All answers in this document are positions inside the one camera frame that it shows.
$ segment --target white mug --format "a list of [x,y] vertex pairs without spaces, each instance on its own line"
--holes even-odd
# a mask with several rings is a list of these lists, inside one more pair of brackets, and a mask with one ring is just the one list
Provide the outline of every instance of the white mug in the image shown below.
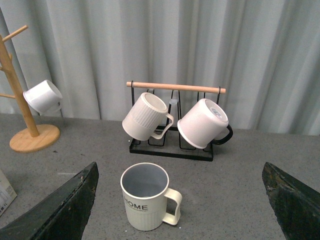
[[[44,80],[28,91],[23,92],[26,102],[37,112],[43,114],[52,106],[62,100],[62,94],[59,89],[49,80]],[[61,104],[56,109],[50,109],[56,112],[61,109]]]
[[[203,98],[177,122],[182,137],[192,146],[204,149],[209,143],[221,145],[233,135],[229,120],[223,109],[215,102]],[[223,139],[215,140],[225,128],[229,130]]]
[[[154,131],[164,117],[171,122],[157,134]],[[168,113],[167,105],[156,95],[144,92],[122,121],[122,127],[132,138],[146,141],[150,137],[161,139],[173,123],[174,117]]]
[[[154,163],[132,165],[121,176],[121,188],[129,223],[150,231],[162,222],[176,225],[180,218],[182,195],[171,188],[167,172]],[[175,214],[167,213],[167,199],[176,202]]]

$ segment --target wooden stand base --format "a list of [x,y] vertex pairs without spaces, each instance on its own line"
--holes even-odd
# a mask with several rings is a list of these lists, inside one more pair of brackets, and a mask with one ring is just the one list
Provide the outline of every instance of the wooden stand base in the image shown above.
[[60,130],[56,126],[41,124],[36,126],[39,136],[32,137],[26,128],[16,135],[10,141],[10,147],[18,153],[32,153],[55,143],[60,137]]

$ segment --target upside-down mug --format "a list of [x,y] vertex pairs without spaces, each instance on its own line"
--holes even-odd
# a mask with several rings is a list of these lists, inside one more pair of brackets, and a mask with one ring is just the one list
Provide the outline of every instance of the upside-down mug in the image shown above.
[[[171,122],[161,134],[155,133],[157,126],[165,117]],[[122,127],[132,138],[146,141],[150,137],[161,139],[173,123],[174,117],[168,113],[167,105],[156,95],[144,92],[122,121]]]
[[[150,231],[162,222],[176,225],[180,219],[182,195],[169,188],[169,176],[159,165],[142,162],[132,165],[121,176],[121,188],[129,223]],[[167,212],[167,199],[176,202],[175,213]]]
[[[206,98],[200,99],[177,122],[177,127],[182,137],[198,149],[206,148],[209,143],[224,144],[233,136],[226,113],[218,104]],[[222,139],[214,139],[225,128],[229,130],[229,133]]]

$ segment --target cardboard box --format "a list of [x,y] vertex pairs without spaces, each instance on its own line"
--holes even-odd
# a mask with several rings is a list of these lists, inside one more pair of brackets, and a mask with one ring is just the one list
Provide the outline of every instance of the cardboard box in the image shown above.
[[0,169],[0,216],[9,207],[17,194]]

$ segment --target black mug handle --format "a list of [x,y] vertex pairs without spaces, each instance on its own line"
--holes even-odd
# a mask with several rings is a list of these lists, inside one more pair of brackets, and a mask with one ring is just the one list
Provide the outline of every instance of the black mug handle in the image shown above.
[[229,130],[229,133],[227,134],[227,136],[225,136],[224,138],[219,139],[219,140],[213,139],[211,141],[212,144],[221,145],[221,144],[225,144],[226,142],[228,142],[230,140],[230,138],[234,134],[234,131],[232,130],[232,127],[229,124],[228,124],[228,126],[226,128]]

